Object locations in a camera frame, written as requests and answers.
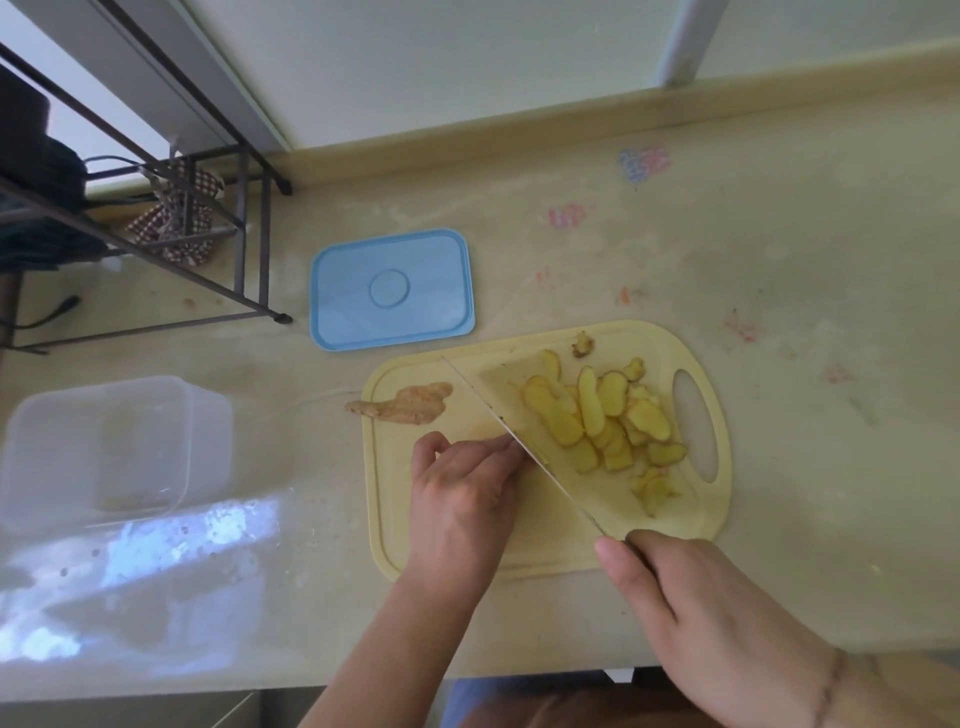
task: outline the cutting board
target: cutting board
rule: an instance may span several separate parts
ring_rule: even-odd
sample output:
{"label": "cutting board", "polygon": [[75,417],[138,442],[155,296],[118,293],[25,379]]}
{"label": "cutting board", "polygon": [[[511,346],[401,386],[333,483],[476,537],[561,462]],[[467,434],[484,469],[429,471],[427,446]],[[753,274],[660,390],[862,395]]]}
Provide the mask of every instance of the cutting board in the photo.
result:
{"label": "cutting board", "polygon": [[[574,358],[571,345],[578,331],[595,339],[594,351]],[[716,477],[706,482],[689,459],[670,468],[680,497],[667,501],[650,518],[630,493],[634,471],[577,474],[564,450],[522,403],[517,386],[542,374],[540,350],[560,355],[563,381],[575,381],[589,364],[598,375],[643,357],[643,383],[660,395],[663,409],[676,422],[674,379],[686,371],[699,388],[716,443]],[[401,387],[448,381],[453,394],[446,410],[430,425],[398,425],[363,419],[367,509],[373,560],[389,578],[399,576],[407,561],[410,512],[410,453],[418,438],[439,430],[450,442],[495,437],[504,432],[483,404],[459,383],[442,360],[449,360],[501,417],[549,461],[564,486],[611,535],[623,538],[634,528],[651,528],[683,538],[712,539],[727,517],[732,485],[730,437],[720,402],[703,368],[669,331],[642,321],[617,321],[484,342],[435,352],[402,356],[379,367],[364,387],[363,399],[391,399]],[[525,577],[597,567],[592,544],[599,535],[539,468],[529,469],[519,483],[516,528],[500,564],[499,577]]]}

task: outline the translucent container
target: translucent container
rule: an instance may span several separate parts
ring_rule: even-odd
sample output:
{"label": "translucent container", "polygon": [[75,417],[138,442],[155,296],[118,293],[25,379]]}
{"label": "translucent container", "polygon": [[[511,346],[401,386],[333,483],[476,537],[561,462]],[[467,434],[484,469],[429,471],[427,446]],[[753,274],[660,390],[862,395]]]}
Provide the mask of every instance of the translucent container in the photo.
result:
{"label": "translucent container", "polygon": [[224,496],[233,412],[177,376],[44,392],[7,423],[0,522],[41,535],[154,516]]}

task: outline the checkered cloth pouch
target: checkered cloth pouch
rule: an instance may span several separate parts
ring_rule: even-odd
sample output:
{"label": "checkered cloth pouch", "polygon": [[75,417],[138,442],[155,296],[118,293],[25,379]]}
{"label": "checkered cloth pouch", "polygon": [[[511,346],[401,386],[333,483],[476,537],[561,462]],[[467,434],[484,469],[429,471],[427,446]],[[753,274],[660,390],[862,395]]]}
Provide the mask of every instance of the checkered cloth pouch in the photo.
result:
{"label": "checkered cloth pouch", "polygon": [[[187,179],[186,165],[182,159],[175,159],[171,168],[181,179]],[[196,200],[193,201],[193,214],[188,231],[185,225],[186,194],[163,178],[154,175],[150,170],[145,169],[144,174],[150,180],[150,187],[154,190],[159,203],[127,225],[127,232],[133,235],[133,243],[145,245],[210,230],[213,224],[213,211],[208,206]],[[195,171],[194,187],[213,198],[220,197],[224,193],[224,181],[203,169]],[[158,254],[178,265],[198,266],[209,260],[212,251],[213,240],[198,240],[171,245],[161,249]]]}

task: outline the person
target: person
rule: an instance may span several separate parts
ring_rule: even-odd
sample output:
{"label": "person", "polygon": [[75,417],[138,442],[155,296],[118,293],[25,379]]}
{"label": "person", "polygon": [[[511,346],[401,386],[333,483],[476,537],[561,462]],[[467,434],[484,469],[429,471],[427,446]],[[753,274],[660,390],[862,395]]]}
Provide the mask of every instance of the person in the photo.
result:
{"label": "person", "polygon": [[[525,460],[510,435],[451,445],[431,432],[416,442],[407,565],[301,728],[424,724],[513,530]],[[486,691],[467,716],[451,720],[448,704],[444,725],[944,725],[857,669],[714,544],[633,531],[623,542],[600,537],[594,549],[667,676],[706,715],[645,712],[629,685],[567,686],[563,694]],[[472,683],[489,684],[457,681],[454,691],[469,693]]]}

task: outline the plastic lid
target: plastic lid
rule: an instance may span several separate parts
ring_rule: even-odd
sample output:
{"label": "plastic lid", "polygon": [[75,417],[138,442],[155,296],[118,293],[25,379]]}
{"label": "plastic lid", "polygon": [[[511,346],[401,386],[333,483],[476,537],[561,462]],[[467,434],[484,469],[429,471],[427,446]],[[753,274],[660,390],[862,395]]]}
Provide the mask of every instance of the plastic lid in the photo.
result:
{"label": "plastic lid", "polygon": [[470,333],[467,242],[453,230],[334,245],[313,259],[310,335],[329,352]]}

